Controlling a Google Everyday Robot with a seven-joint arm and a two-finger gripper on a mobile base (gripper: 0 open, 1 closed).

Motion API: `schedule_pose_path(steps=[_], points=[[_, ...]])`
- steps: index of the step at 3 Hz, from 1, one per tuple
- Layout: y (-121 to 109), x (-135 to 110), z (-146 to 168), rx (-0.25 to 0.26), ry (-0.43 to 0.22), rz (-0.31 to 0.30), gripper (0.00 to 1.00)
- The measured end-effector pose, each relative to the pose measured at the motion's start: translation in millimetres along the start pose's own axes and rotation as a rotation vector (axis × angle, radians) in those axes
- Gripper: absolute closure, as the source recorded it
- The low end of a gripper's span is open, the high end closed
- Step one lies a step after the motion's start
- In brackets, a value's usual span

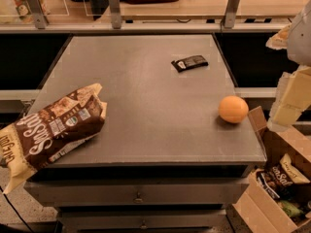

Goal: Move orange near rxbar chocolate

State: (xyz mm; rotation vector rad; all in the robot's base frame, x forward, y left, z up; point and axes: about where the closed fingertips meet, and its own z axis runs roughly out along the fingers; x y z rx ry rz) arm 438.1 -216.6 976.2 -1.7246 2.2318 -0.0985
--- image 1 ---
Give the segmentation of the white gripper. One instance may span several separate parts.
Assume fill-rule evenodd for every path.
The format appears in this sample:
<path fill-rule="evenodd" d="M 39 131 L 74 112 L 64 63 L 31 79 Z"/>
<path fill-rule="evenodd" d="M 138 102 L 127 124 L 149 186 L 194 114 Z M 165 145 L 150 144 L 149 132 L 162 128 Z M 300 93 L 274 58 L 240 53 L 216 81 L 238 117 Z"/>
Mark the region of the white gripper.
<path fill-rule="evenodd" d="M 273 50 L 287 49 L 289 60 L 300 64 L 292 74 L 283 73 L 269 113 L 268 129 L 282 132 L 311 106 L 311 0 L 296 15 L 292 25 L 278 31 L 265 45 Z"/>

